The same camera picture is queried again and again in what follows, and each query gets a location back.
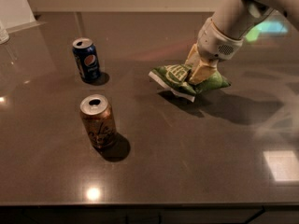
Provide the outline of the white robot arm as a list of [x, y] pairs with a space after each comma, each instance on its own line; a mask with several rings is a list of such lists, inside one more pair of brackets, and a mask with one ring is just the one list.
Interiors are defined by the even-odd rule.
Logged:
[[187, 82], [197, 85], [210, 78], [220, 62], [232, 59], [246, 34], [272, 11], [299, 27], [299, 0], [224, 0], [197, 36], [186, 63], [192, 66]]

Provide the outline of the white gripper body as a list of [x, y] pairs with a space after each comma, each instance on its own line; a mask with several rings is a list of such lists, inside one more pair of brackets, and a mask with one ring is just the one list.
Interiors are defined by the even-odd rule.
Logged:
[[204, 61], [230, 60], [243, 45], [242, 39], [232, 39], [224, 35], [208, 18], [197, 36], [197, 50]]

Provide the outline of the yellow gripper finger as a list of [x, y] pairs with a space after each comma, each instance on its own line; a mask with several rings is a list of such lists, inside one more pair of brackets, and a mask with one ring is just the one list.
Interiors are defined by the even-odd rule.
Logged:
[[187, 56], [185, 64], [194, 66], [194, 65], [198, 65], [199, 63], [200, 63], [200, 56], [199, 56], [199, 53], [197, 50], [197, 45], [193, 44], [192, 48]]
[[218, 60], [204, 61], [199, 57], [193, 57], [187, 60], [187, 64], [192, 66], [192, 70], [188, 77], [188, 82], [193, 85], [197, 85], [209, 77], [211, 77], [217, 71]]

